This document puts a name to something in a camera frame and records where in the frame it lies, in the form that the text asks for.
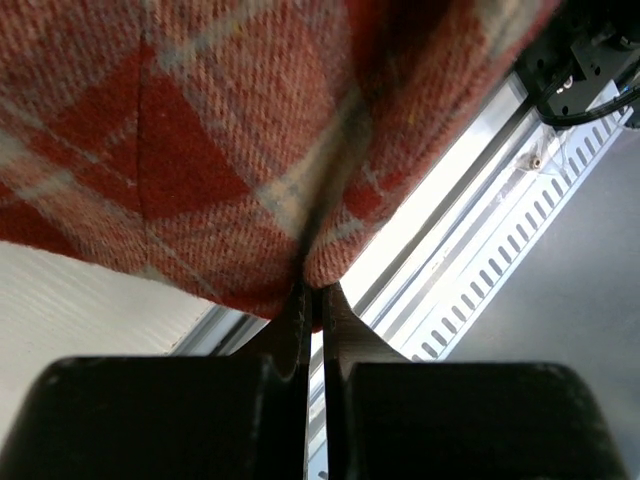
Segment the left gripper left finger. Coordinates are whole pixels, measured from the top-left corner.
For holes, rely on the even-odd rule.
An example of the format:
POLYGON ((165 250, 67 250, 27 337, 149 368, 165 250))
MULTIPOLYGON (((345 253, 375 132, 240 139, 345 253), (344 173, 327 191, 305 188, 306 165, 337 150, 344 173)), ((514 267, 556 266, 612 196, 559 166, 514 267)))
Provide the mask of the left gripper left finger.
POLYGON ((228 356, 67 357, 29 389, 5 479, 303 479, 312 293, 228 356))

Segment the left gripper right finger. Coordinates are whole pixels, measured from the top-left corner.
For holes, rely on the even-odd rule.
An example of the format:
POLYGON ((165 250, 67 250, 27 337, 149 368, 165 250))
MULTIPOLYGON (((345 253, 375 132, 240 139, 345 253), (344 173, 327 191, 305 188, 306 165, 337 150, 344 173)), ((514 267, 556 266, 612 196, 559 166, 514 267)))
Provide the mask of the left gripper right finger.
POLYGON ((413 362, 322 292, 333 479, 624 479, 594 395, 548 362, 413 362))

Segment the red plaid skirt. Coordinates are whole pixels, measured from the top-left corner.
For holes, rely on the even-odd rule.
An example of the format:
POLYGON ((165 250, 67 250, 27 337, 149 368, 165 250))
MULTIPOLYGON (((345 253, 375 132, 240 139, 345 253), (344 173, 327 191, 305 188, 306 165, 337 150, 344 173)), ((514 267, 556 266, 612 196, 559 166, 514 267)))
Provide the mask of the red plaid skirt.
POLYGON ((1 237, 259 317, 337 282, 554 1, 5 1, 1 237))

